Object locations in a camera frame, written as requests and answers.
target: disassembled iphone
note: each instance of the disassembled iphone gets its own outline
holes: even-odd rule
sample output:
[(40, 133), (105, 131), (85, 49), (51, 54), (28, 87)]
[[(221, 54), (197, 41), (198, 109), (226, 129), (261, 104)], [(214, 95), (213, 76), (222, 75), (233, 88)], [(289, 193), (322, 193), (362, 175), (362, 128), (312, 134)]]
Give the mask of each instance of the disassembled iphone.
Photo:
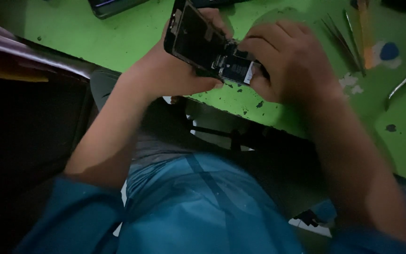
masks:
[(194, 66), (197, 75), (249, 85), (252, 66), (263, 73), (265, 68), (251, 54), (237, 50), (237, 45), (236, 40), (226, 39), (191, 2), (175, 0), (164, 49)]

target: blue sleeve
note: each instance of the blue sleeve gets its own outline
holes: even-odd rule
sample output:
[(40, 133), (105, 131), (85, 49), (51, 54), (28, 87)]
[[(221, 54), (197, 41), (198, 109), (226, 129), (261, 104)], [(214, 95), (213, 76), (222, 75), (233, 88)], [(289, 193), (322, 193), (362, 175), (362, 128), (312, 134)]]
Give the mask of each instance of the blue sleeve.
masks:
[(114, 253), (123, 212), (120, 191), (57, 178), (42, 218), (14, 253)]
[(330, 254), (406, 254), (406, 243), (376, 230), (346, 228), (336, 233)]

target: forearm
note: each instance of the forearm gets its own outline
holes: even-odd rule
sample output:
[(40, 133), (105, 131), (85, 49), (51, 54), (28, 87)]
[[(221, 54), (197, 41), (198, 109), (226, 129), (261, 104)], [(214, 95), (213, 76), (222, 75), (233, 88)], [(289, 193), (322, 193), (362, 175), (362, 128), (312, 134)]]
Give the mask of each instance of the forearm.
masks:
[(139, 81), (121, 75), (103, 109), (73, 152), (65, 174), (96, 186), (121, 188), (131, 164), (136, 131), (152, 101)]
[(376, 228), (406, 241), (406, 205), (392, 171), (341, 98), (308, 114), (341, 224)]

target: green table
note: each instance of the green table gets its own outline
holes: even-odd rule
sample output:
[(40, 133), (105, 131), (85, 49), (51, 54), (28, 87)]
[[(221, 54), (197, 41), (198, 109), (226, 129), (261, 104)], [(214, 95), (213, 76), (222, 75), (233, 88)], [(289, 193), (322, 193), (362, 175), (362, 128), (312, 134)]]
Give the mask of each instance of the green table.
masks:
[[(396, 69), (384, 65), (359, 73), (358, 84), (364, 92), (345, 93), (360, 115), (380, 150), (390, 159), (396, 172), (406, 177), (406, 87), (396, 96), (388, 112), (383, 100), (406, 76), (406, 14), (400, 14), (371, 1), (370, 14), (376, 41), (395, 42), (402, 64)], [(160, 38), (169, 18), (173, 0), (151, 0), (121, 14), (99, 20), (93, 16), (86, 0), (0, 0), (0, 26), (20, 37), (101, 66), (124, 71), (141, 58)], [(304, 21), (321, 40), (336, 74), (342, 78), (349, 70), (322, 29), (320, 18), (326, 13), (335, 20), (347, 38), (342, 9), (354, 10), (347, 0), (253, 0), (222, 10), (233, 27), (235, 38), (243, 38), (258, 22), (278, 18)], [(306, 137), (300, 117), (289, 107), (262, 102), (249, 87), (225, 85), (203, 94), (191, 96), (220, 110), (252, 121)], [(390, 124), (396, 131), (387, 131)]]

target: hand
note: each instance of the hand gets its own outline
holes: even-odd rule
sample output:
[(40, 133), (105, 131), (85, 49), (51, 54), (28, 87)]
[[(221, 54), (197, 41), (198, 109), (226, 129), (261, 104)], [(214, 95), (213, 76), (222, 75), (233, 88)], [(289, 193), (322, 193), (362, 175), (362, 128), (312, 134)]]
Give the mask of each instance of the hand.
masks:
[[(227, 38), (232, 37), (218, 9), (203, 8), (199, 11), (215, 27), (224, 32)], [(168, 23), (167, 21), (161, 40), (123, 73), (121, 78), (135, 80), (137, 89), (146, 93), (150, 100), (161, 96), (192, 95), (211, 90), (216, 85), (222, 87), (223, 83), (218, 79), (197, 77), (192, 66), (164, 50), (164, 37)]]
[(266, 68), (270, 81), (255, 69), (250, 86), (266, 101), (293, 103), (304, 108), (332, 98), (343, 98), (324, 49), (311, 30), (280, 20), (252, 27), (240, 43)]

